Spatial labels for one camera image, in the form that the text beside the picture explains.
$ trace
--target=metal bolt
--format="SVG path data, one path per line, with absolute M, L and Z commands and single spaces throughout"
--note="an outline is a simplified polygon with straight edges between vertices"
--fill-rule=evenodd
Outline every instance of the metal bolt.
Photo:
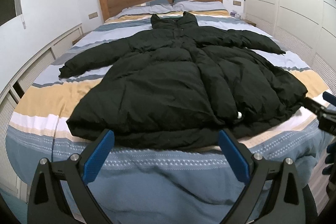
M 253 155 L 253 157 L 254 157 L 256 160 L 261 160 L 261 159 L 263 158 L 262 154 L 260 154 L 260 153 L 255 153 L 255 154 Z
M 40 159 L 40 164 L 45 165 L 47 163 L 47 161 L 48 160 L 46 158 L 42 158 L 42 159 Z
M 76 161 L 76 160 L 79 159 L 79 155 L 78 155 L 78 154 L 72 154 L 72 155 L 70 156 L 70 159 L 73 160 L 73 161 Z
M 286 158 L 286 159 L 285 159 L 285 162 L 286 162 L 287 164 L 293 164 L 293 160 L 292 160 L 291 158 Z

